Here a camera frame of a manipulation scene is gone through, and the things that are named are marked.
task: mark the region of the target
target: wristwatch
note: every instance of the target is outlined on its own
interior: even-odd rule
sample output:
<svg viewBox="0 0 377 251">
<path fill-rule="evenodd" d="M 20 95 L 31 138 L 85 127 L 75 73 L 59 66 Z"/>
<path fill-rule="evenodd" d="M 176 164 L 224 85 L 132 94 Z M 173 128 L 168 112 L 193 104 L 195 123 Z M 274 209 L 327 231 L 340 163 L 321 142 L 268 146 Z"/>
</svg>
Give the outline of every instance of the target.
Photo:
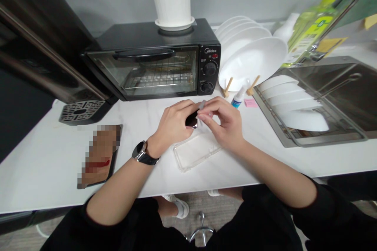
<svg viewBox="0 0 377 251">
<path fill-rule="evenodd" d="M 160 158 L 152 158 L 145 152 L 145 150 L 146 142 L 142 141 L 135 147 L 134 151 L 132 152 L 132 158 L 140 163 L 144 163 L 151 166 L 157 164 Z"/>
</svg>

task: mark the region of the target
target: oven timer knob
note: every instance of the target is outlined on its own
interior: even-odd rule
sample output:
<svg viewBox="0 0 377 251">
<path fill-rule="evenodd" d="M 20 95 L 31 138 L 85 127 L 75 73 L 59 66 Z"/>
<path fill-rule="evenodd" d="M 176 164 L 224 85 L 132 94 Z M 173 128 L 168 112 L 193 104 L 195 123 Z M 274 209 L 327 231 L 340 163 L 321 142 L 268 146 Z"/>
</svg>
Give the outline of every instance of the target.
<svg viewBox="0 0 377 251">
<path fill-rule="evenodd" d="M 201 86 L 201 90 L 205 93 L 205 94 L 209 94 L 211 93 L 213 89 L 213 84 L 210 83 L 210 82 L 206 82 L 204 83 L 202 86 Z"/>
<path fill-rule="evenodd" d="M 203 67 L 203 73 L 207 76 L 212 76 L 216 73 L 217 65 L 215 62 L 209 62 L 204 65 Z"/>
</svg>

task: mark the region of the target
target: sink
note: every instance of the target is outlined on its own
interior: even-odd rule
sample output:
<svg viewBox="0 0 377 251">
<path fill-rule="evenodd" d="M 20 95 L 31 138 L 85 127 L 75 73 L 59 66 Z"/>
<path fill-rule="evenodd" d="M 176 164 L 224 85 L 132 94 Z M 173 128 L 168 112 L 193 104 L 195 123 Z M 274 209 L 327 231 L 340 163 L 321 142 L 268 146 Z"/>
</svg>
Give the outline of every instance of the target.
<svg viewBox="0 0 377 251">
<path fill-rule="evenodd" d="M 298 85 L 323 105 L 316 111 L 329 125 L 325 132 L 286 127 L 256 87 L 254 98 L 284 147 L 323 146 L 377 138 L 376 70 L 352 57 L 341 56 L 281 68 L 273 76 L 278 75 L 298 80 Z"/>
</svg>

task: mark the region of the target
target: floor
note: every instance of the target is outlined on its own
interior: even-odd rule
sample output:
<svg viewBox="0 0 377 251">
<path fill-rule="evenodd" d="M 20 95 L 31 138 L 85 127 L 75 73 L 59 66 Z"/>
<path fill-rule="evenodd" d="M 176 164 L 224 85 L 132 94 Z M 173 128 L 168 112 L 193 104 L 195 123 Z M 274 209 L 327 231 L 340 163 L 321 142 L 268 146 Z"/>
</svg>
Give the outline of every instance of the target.
<svg viewBox="0 0 377 251">
<path fill-rule="evenodd" d="M 200 211 L 203 211 L 205 214 L 205 225 L 218 230 L 232 219 L 241 204 L 240 201 L 225 196 L 210 197 L 206 191 L 181 194 L 177 195 L 177 197 L 188 202 L 190 206 L 189 216 L 183 220 L 166 218 L 163 220 L 163 223 L 164 226 L 177 228 L 188 237 L 200 226 Z M 377 218 L 377 209 L 369 202 L 359 201 L 356 202 L 356 205 L 365 213 Z M 43 233 L 49 235 L 61 220 L 62 217 L 46 221 L 41 223 L 39 227 Z M 302 239 L 305 238 L 300 231 L 298 233 Z M 28 227 L 0 236 L 0 251 L 39 250 L 45 240 L 45 238 L 39 235 L 35 226 Z M 200 244 L 201 241 L 201 237 L 197 238 L 197 244 Z"/>
</svg>

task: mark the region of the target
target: shoe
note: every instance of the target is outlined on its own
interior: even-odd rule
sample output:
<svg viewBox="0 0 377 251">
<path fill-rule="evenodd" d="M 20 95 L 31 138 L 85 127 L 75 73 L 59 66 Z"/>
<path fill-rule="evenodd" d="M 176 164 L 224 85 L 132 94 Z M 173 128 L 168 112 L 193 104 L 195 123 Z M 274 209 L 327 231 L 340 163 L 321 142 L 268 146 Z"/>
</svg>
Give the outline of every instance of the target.
<svg viewBox="0 0 377 251">
<path fill-rule="evenodd" d="M 212 196 L 212 197 L 216 197 L 216 196 L 220 196 L 221 194 L 219 193 L 219 190 L 218 189 L 211 189 L 211 190 L 207 190 L 209 196 Z"/>
<path fill-rule="evenodd" d="M 183 219 L 188 216 L 190 209 L 189 205 L 185 201 L 178 199 L 174 196 L 174 194 L 162 195 L 162 197 L 177 206 L 178 215 L 175 216 L 176 218 Z"/>
</svg>

